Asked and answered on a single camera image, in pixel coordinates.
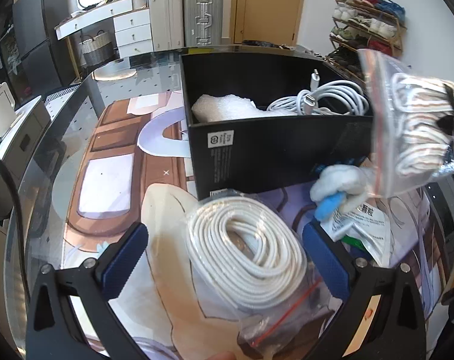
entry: white rope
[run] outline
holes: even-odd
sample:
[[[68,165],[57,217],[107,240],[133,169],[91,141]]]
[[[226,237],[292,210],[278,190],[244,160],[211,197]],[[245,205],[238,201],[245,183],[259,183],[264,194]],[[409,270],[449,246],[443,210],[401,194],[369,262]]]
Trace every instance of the white rope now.
[[[282,97],[273,101],[267,107],[267,111],[283,109],[296,112],[298,115],[306,115],[304,106],[308,105],[313,107],[312,115],[340,115],[326,107],[318,108],[319,100],[323,98],[336,99],[344,104],[348,109],[344,115],[364,115],[369,110],[369,103],[362,88],[352,81],[343,79],[328,82],[314,91],[304,89],[297,96]]]
[[[187,223],[190,260],[205,281],[236,309],[274,307],[300,285],[305,252],[281,218],[243,196],[212,200]],[[238,234],[253,252],[249,259],[229,237]]]
[[[401,140],[396,172],[402,176],[435,172],[444,164],[453,137],[437,121],[454,111],[444,84],[454,83],[397,73],[392,76],[396,138]]]

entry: laundry basket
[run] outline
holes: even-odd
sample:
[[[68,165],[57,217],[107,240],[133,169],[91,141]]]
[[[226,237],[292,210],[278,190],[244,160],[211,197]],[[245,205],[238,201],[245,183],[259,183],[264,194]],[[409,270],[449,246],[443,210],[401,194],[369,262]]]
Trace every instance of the laundry basket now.
[[[82,54],[87,66],[97,66],[113,61],[114,46],[109,32],[100,30],[96,37],[84,40],[82,37]]]

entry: door frame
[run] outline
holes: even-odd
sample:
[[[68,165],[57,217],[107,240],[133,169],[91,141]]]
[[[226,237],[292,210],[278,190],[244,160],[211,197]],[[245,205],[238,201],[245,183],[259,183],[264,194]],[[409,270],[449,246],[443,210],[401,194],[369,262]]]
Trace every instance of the door frame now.
[[[294,40],[292,41],[293,44],[297,44],[298,38],[298,29],[301,25],[301,17],[302,17],[302,10],[304,6],[304,0],[299,0],[298,8],[297,8],[297,20],[295,22],[295,35]],[[235,21],[237,18],[237,0],[230,0],[230,26],[229,26],[229,38],[231,39],[231,43],[235,43]]]

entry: open cardboard box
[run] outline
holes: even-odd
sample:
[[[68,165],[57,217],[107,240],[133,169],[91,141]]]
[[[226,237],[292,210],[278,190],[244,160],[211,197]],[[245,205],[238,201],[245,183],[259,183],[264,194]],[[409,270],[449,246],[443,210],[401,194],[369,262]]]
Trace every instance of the open cardboard box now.
[[[235,94],[265,110],[273,100],[308,89],[314,69],[320,74],[320,85],[345,78],[321,59],[288,50],[193,50],[195,54],[182,56],[182,86],[199,199],[224,188],[257,193],[310,181],[327,165],[359,165],[369,155],[372,116],[199,123],[192,106],[203,94]],[[337,103],[327,106],[345,112],[336,109]]]

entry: dark gray refrigerator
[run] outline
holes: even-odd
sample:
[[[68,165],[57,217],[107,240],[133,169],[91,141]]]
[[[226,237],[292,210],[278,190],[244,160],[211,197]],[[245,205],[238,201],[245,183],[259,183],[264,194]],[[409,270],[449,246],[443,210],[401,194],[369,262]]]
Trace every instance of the dark gray refrigerator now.
[[[67,42],[55,27],[69,17],[67,0],[18,0],[13,5],[17,45],[33,94],[43,95],[75,79]]]

